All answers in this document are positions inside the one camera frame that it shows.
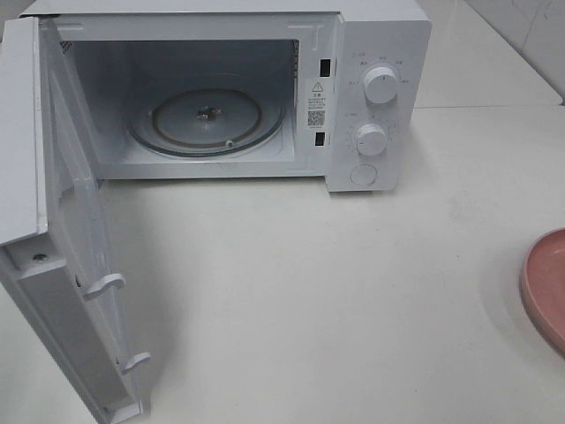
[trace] pink plate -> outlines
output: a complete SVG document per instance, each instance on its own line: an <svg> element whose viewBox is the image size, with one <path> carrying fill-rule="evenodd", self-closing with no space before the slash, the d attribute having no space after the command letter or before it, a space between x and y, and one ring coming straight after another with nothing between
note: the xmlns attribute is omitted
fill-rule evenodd
<svg viewBox="0 0 565 424"><path fill-rule="evenodd" d="M565 354L565 228L531 248L522 270L522 300L539 332Z"/></svg>

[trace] white microwave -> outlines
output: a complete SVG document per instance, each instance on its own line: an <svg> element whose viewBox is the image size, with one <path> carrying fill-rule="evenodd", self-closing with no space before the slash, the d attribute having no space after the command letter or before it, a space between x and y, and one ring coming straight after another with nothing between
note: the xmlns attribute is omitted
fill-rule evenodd
<svg viewBox="0 0 565 424"><path fill-rule="evenodd" d="M394 187L431 24L414 0L38 0L0 55L0 279L100 423L143 411L106 179Z"/></svg>

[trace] power level knob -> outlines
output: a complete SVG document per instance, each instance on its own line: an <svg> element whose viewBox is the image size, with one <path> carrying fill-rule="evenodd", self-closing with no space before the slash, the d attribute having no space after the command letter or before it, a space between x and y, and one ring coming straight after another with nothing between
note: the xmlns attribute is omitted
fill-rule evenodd
<svg viewBox="0 0 565 424"><path fill-rule="evenodd" d="M388 136L380 125L363 125L357 130L355 136L357 138L357 150L361 155L380 155L387 148Z"/></svg>
<svg viewBox="0 0 565 424"><path fill-rule="evenodd" d="M380 65L372 68L363 79L365 96L369 102L383 104L396 97L398 77L391 66Z"/></svg>

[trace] control panel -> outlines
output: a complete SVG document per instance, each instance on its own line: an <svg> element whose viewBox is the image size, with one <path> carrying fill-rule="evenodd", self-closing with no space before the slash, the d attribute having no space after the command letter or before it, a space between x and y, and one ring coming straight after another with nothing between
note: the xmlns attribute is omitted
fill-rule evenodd
<svg viewBox="0 0 565 424"><path fill-rule="evenodd" d="M329 191L396 185L430 31L428 21L345 23Z"/></svg>

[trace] open door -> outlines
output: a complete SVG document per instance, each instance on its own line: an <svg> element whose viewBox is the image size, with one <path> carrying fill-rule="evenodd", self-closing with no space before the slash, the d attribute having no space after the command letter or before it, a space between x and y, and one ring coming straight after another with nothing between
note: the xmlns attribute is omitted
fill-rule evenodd
<svg viewBox="0 0 565 424"><path fill-rule="evenodd" d="M99 423L142 412L80 92L49 19L5 23L0 280Z"/></svg>

